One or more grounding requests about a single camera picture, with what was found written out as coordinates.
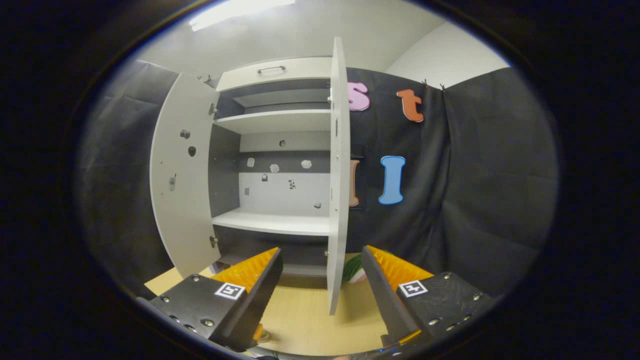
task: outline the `drawer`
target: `drawer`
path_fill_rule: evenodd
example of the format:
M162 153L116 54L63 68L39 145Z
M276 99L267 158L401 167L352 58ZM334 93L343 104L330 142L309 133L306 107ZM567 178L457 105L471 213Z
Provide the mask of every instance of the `drawer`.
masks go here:
M296 79L329 78L331 58L293 58L267 61L225 71L220 77L219 92L242 86Z

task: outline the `white wall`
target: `white wall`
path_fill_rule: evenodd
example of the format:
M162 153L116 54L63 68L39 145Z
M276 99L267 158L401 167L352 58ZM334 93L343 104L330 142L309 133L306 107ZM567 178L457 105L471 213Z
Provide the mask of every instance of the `white wall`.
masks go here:
M509 64L493 50L446 22L424 35L385 72L448 87L503 67Z
M220 77L249 63L330 56L341 36L347 66L384 71L444 20L402 0L296 0L193 32L188 20L150 41L135 58L177 72Z

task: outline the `white sticker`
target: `white sticker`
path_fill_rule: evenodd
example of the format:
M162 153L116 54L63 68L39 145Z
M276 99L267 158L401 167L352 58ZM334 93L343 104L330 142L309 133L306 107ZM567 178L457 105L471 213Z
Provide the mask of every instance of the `white sticker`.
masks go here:
M424 287L424 285L422 285L422 283L419 280L406 282L398 286L400 286L400 290L402 290L405 297L412 297L412 296L424 294L425 292L429 291L427 290L427 288Z
M225 282L220 286L220 289L218 289L215 294L217 296L226 297L227 299L237 300L240 295L242 295L244 289L244 286L233 285Z

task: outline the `blue letter i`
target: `blue letter i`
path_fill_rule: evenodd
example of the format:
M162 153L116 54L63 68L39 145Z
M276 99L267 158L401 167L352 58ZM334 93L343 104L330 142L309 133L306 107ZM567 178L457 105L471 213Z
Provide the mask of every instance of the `blue letter i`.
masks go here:
M400 194L400 177L405 160L402 156L385 156L380 159L385 167L385 189L378 202L383 205L397 204L403 199Z

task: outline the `black fabric backdrop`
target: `black fabric backdrop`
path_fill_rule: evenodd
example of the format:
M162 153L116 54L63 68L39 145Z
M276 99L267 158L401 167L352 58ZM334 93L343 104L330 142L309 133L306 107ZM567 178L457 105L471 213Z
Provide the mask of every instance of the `black fabric backdrop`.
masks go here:
M347 252L372 245L504 293L535 258L553 217L558 169L550 114L511 68L444 92L369 70L348 69L347 77L365 84L371 101L351 111L352 150L365 157L356 195L365 187L366 201L349 213ZM405 117L396 95L404 89L422 99L422 122ZM406 160L404 199L382 205L380 159L390 155Z
M178 73L134 61L121 68L89 115L78 152L75 201L89 251L137 296L173 267L158 233L149 190L156 121Z

